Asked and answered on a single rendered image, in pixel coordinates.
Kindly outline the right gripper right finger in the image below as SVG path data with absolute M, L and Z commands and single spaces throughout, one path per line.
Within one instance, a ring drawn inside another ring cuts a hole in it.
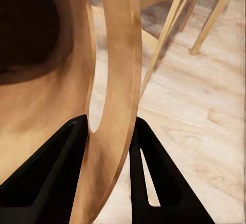
M 141 149 L 160 207 L 148 201 Z M 149 124 L 138 116 L 129 155 L 132 224 L 215 224 Z

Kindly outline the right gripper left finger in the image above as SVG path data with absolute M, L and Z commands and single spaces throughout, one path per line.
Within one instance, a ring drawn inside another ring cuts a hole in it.
M 69 224 L 88 138 L 67 121 L 0 186 L 0 224 Z

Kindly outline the trash can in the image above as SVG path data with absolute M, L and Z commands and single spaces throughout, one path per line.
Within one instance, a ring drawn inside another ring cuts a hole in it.
M 101 122 L 93 133 L 91 1 L 0 0 L 0 186 L 67 121 L 86 114 L 88 138 L 69 224 L 93 224 L 128 155 L 142 70 L 139 1 L 101 0 L 108 81 Z

